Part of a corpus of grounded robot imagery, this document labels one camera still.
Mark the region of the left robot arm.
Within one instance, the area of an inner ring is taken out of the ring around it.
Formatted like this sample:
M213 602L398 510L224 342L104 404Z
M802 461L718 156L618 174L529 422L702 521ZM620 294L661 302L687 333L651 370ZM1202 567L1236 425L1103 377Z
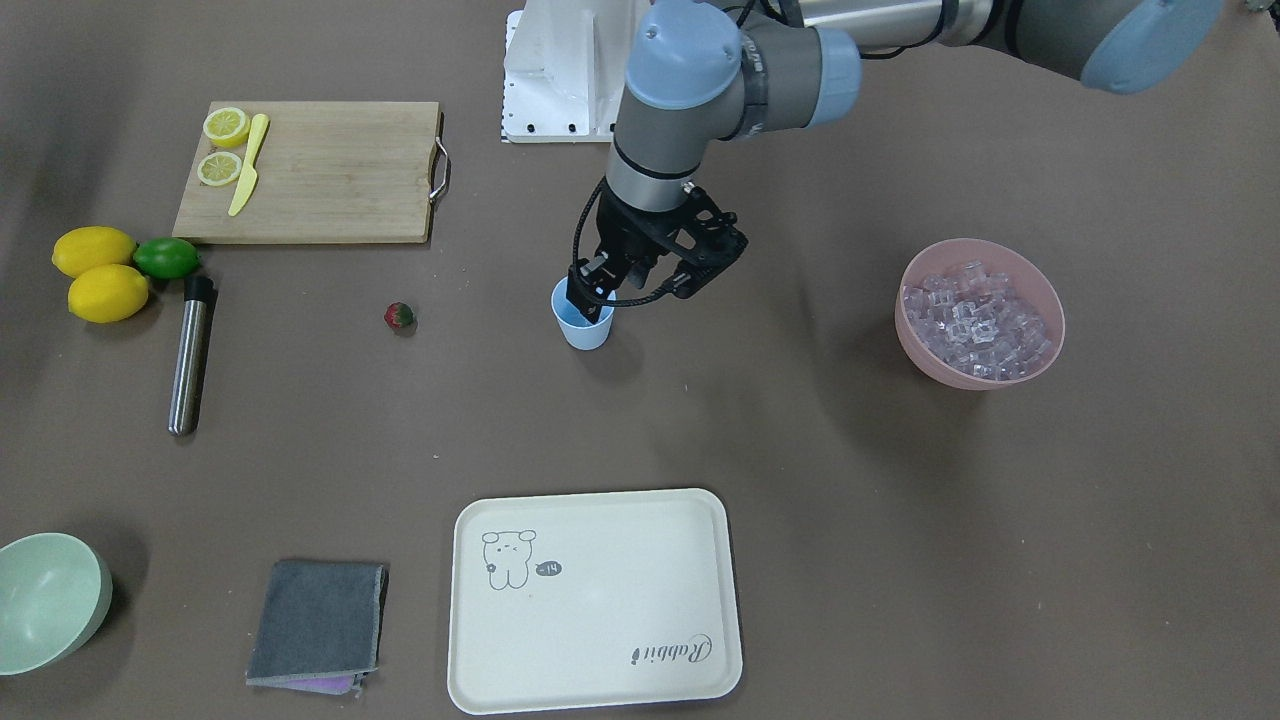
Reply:
M689 299L748 246L736 215L694 177L708 143L845 117L864 61L929 44L1002 53L1087 88L1129 95L1167 78L1204 41L1219 1L655 1L625 67L605 176L585 213L591 256L573 252L564 295L585 322L672 274L644 297Z

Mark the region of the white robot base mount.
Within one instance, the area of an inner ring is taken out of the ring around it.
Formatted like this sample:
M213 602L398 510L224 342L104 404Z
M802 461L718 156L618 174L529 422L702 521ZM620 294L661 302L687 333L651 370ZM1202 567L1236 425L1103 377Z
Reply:
M500 137L607 143L650 118L621 120L625 72L650 1L527 1L506 22Z

